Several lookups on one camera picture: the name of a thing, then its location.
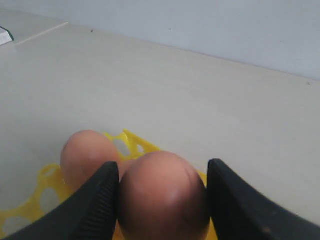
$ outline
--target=table surface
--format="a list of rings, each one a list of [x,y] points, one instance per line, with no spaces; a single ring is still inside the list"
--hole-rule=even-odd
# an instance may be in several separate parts
[[[30,196],[72,133],[127,128],[204,172],[221,158],[320,224],[320,82],[55,19],[0,16],[24,40],[0,47],[1,208]]]

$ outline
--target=yellow egg tray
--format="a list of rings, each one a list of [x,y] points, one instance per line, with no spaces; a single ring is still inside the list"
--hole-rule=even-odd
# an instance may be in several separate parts
[[[110,140],[121,140],[125,143],[130,154],[124,156],[120,151],[120,156],[122,161],[137,159],[143,154],[159,151],[160,148],[147,142],[146,140],[136,136],[128,130],[123,130],[123,132],[118,136],[112,136],[107,132],[103,133]],[[207,176],[199,172],[204,184],[207,182]],[[60,201],[62,203],[73,193],[71,189],[65,184],[62,176],[60,166],[58,164],[49,164],[41,169],[37,176],[37,187],[33,195],[21,206],[10,209],[10,210],[0,210],[0,238],[4,238],[6,233],[4,232],[4,225],[9,218],[22,217],[31,221],[32,223],[40,219],[45,215],[45,212],[41,208],[40,200],[43,192],[46,189],[53,189]],[[217,240],[216,231],[212,221],[210,222],[210,229],[208,233],[208,240]],[[117,224],[113,240],[125,240],[121,234],[121,230]]]

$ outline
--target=white table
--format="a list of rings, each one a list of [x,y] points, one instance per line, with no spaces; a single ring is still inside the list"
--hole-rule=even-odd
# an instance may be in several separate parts
[[[72,133],[127,128],[202,171],[221,158],[320,224],[320,82],[91,30],[0,47],[0,207],[31,194]]]

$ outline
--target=white wall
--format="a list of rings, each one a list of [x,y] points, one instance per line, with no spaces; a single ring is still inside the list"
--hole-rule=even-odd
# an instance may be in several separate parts
[[[320,80],[319,0],[0,0],[0,8]]]

